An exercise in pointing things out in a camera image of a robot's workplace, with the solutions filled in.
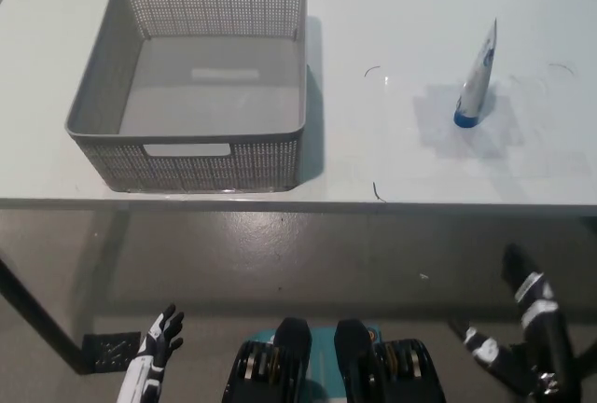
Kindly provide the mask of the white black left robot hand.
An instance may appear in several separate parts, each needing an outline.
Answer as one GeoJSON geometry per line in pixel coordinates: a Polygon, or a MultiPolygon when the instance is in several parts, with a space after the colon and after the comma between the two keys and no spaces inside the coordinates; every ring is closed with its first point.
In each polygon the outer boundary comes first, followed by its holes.
{"type": "Polygon", "coordinates": [[[129,364],[118,393],[117,403],[158,403],[166,366],[183,345],[180,333],[185,314],[170,304],[144,336],[129,364]]]}

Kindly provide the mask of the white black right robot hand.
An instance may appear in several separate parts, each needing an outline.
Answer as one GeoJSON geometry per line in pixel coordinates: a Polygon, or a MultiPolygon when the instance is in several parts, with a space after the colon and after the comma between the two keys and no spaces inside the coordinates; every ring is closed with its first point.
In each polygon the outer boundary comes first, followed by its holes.
{"type": "Polygon", "coordinates": [[[477,364],[515,395],[537,402],[578,402],[581,379],[565,318],[547,276],[514,243],[505,248],[501,276],[517,305],[522,343],[502,346],[463,319],[450,320],[449,327],[477,364]]]}

